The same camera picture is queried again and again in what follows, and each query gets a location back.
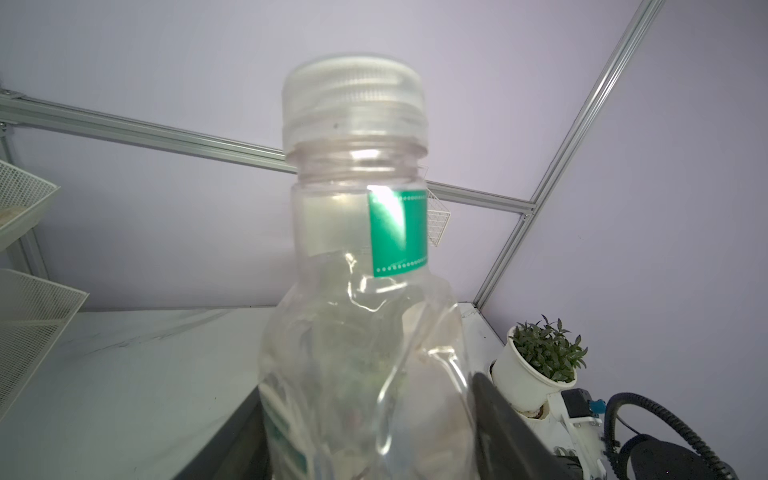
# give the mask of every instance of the bottle neck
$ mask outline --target bottle neck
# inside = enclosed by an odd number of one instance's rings
[[[293,234],[300,270],[313,264],[311,257],[370,254],[372,195],[425,190],[418,169],[425,154],[413,142],[380,139],[314,142],[291,153],[287,160],[298,169]]]

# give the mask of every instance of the metal frame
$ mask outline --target metal frame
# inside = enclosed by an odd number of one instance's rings
[[[624,67],[627,66],[630,58],[632,58],[632,54],[637,49],[664,2],[665,0],[644,0],[635,12],[627,29],[621,36],[621,40],[603,68],[597,83],[594,84],[592,92],[590,92],[586,102],[578,112],[576,120],[571,125],[571,129],[565,135],[565,139],[549,165],[544,179],[536,189],[536,193],[533,196],[533,202],[536,205],[535,213],[541,211],[541,208],[546,203],[552,189],[560,180],[574,152],[578,149],[587,130],[589,130],[589,127],[602,108],[605,99],[611,93],[614,85],[616,85],[621,72],[624,71]],[[520,243],[525,238],[525,235],[531,229],[534,221],[535,215],[523,215],[518,221],[515,230],[512,231],[512,235],[507,239],[507,243],[504,245],[502,252],[491,268],[491,272],[485,278],[485,282],[483,282],[480,291],[478,291],[473,301],[478,309],[481,309],[488,301],[494,288],[496,288],[496,284],[520,247]]]
[[[560,180],[564,169],[578,149],[605,99],[611,93],[621,72],[664,2],[665,0],[643,0],[635,12],[613,54],[608,59],[601,76],[592,88],[589,97],[581,107],[571,129],[550,163],[544,178],[538,185],[532,201],[427,181],[429,189],[440,200],[521,214],[473,301],[478,309],[481,309],[488,301],[510,260],[517,252],[520,243],[530,230],[536,214],[544,206],[552,189]],[[194,157],[266,168],[267,170],[296,173],[296,168],[285,162],[283,152],[274,148],[35,100],[18,92],[2,90],[0,91],[0,159],[4,157],[9,163],[11,154],[7,141],[3,138],[5,136],[4,123],[117,141]],[[20,263],[23,259],[24,264],[19,265],[22,271],[29,271],[37,276],[48,278],[34,231],[30,231],[19,240],[18,245],[14,245],[9,250],[15,263]]]

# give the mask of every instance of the cable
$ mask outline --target cable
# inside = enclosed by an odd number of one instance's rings
[[[630,426],[629,426],[629,424],[628,424],[628,423],[626,423],[624,420],[622,420],[622,419],[621,419],[621,417],[620,417],[618,414],[616,414],[616,420],[618,420],[619,422],[623,423],[625,427],[627,427],[628,429],[630,429],[632,432],[635,432],[635,434],[637,434],[637,435],[643,435],[642,433],[640,433],[640,432],[638,432],[637,430],[635,430],[635,429],[633,429],[632,427],[630,427]]]
[[[619,408],[626,404],[639,406],[662,419],[667,425],[672,427],[679,436],[683,437],[683,439],[688,442],[688,445],[693,447],[707,466],[717,474],[719,480],[733,480],[733,476],[730,474],[725,464],[717,457],[717,455],[715,455],[712,449],[704,443],[704,440],[696,435],[685,422],[677,418],[672,412],[653,400],[647,399],[637,393],[617,393],[611,397],[611,400],[608,401],[608,405],[605,408],[605,432],[603,437],[605,441],[605,455],[608,456],[608,460],[611,462],[611,467],[619,480],[628,480],[628,477],[626,466],[624,467],[624,471],[621,471],[618,458],[619,454],[617,454],[614,449],[614,442],[616,440],[616,414]]]

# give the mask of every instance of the bottle body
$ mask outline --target bottle body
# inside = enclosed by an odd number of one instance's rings
[[[420,238],[424,152],[378,140],[294,154],[299,279],[260,351],[278,480],[475,475],[461,316]]]

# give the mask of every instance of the green leaves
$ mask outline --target green leaves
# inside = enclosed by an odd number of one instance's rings
[[[572,382],[574,369],[587,368],[584,356],[587,349],[582,349],[581,335],[571,344],[565,337],[570,330],[563,329],[563,321],[550,323],[546,316],[544,325],[536,323],[518,323],[518,327],[509,339],[515,344],[520,355],[543,376],[555,382]]]

